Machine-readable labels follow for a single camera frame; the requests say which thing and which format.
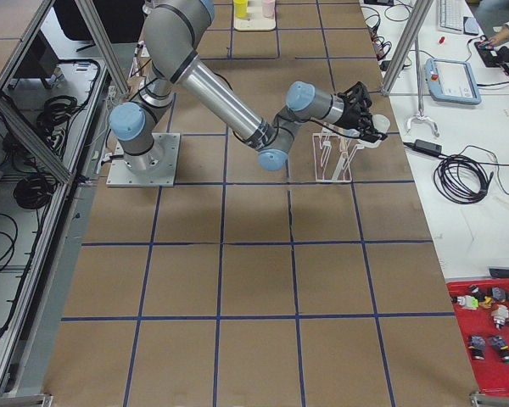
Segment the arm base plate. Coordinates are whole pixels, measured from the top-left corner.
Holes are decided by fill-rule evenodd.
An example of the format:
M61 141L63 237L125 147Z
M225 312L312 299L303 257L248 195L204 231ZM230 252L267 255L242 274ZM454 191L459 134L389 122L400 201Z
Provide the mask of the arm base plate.
M139 156L124 153L117 142L115 154L123 158L112 161L108 187L174 187L181 134L154 132L152 136L152 149Z

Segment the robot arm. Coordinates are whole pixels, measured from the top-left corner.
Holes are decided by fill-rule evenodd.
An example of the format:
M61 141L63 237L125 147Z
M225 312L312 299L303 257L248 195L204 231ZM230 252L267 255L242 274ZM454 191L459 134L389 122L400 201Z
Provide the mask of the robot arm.
M321 120L340 128L341 136L378 144L387 137L384 116L372 115L372 100L358 82L331 94L303 81L288 89L285 106L267 122L225 86L197 52L215 18L211 1L163 1L145 19L143 39L151 71L131 101L116 106L109 125L123 149L126 166L135 172L155 169L164 158L148 120L159 120L171 104L171 89L183 86L225 122L236 138L258 154L265 170L280 170L299 128Z

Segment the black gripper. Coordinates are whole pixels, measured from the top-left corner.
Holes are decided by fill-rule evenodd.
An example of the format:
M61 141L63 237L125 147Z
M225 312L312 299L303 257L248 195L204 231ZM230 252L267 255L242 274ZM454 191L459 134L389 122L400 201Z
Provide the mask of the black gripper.
M369 108L372 100L366 85L358 81L344 92L334 94L336 102L342 104L341 113L333 122L345 130L355 129L359 133L360 144L380 144L386 139L386 134L376 131Z

